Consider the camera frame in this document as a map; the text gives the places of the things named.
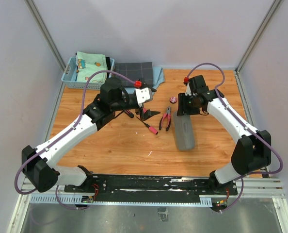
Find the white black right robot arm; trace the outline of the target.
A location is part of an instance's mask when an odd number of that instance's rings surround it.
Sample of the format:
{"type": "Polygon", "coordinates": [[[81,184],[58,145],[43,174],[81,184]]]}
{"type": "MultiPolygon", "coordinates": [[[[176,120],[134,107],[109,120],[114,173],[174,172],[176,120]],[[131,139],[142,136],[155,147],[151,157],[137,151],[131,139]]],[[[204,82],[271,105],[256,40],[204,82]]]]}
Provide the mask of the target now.
{"type": "Polygon", "coordinates": [[[173,113],[176,146],[179,151],[195,148],[192,115],[208,113],[217,119],[236,146],[231,161],[210,173],[209,190],[220,194],[235,179],[271,164],[271,135],[259,131],[242,118],[219,90],[210,90],[202,75],[185,78],[186,92],[178,95],[178,110],[173,113]]]}

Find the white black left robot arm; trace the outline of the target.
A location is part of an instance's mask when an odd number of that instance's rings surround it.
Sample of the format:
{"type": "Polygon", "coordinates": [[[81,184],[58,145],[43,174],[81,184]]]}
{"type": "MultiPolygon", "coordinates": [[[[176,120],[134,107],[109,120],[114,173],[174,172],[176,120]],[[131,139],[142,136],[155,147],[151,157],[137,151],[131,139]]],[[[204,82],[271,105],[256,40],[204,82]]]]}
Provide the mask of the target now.
{"type": "Polygon", "coordinates": [[[22,150],[22,172],[40,193],[56,185],[74,185],[82,192],[89,191],[92,173],[83,166],[64,167],[57,163],[79,142],[112,121],[117,111],[135,109],[141,113],[154,92],[146,83],[136,81],[129,94],[119,78],[107,79],[93,102],[82,106],[80,115],[69,126],[36,148],[26,146],[22,150]]]}

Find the pink black pliers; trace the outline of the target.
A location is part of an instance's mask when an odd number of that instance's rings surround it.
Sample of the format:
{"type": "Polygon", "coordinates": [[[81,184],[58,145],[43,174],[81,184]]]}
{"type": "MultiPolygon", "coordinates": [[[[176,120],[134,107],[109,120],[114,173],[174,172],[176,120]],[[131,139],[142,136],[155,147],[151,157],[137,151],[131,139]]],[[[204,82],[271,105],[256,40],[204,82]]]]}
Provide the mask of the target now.
{"type": "Polygon", "coordinates": [[[168,106],[165,113],[163,114],[162,118],[160,119],[160,122],[159,122],[159,130],[162,129],[162,126],[163,126],[163,122],[164,121],[167,121],[167,126],[166,126],[166,131],[169,131],[170,129],[170,126],[171,126],[171,107],[168,106]]]}

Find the grey plastic tool case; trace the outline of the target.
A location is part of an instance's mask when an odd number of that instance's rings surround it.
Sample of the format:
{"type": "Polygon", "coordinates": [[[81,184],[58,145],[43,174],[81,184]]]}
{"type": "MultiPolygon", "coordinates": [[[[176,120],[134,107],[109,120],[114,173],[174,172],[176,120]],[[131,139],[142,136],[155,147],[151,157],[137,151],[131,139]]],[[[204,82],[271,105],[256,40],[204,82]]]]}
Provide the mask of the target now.
{"type": "Polygon", "coordinates": [[[179,151],[192,150],[195,147],[195,137],[192,121],[189,115],[178,116],[177,111],[173,113],[175,127],[176,147],[179,151]]]}

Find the pink screwdriver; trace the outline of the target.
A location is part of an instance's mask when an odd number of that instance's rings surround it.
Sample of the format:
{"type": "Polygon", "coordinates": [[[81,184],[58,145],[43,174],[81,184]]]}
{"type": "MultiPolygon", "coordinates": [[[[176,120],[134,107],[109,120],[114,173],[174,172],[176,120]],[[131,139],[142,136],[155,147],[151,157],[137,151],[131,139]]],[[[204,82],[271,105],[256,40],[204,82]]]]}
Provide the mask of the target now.
{"type": "Polygon", "coordinates": [[[158,134],[158,131],[157,131],[154,127],[152,127],[152,126],[150,126],[149,124],[143,122],[142,120],[140,120],[139,117],[137,117],[137,118],[139,119],[139,121],[140,121],[141,123],[143,123],[143,124],[149,129],[149,131],[150,131],[151,133],[153,133],[154,135],[157,135],[157,134],[158,134]]]}

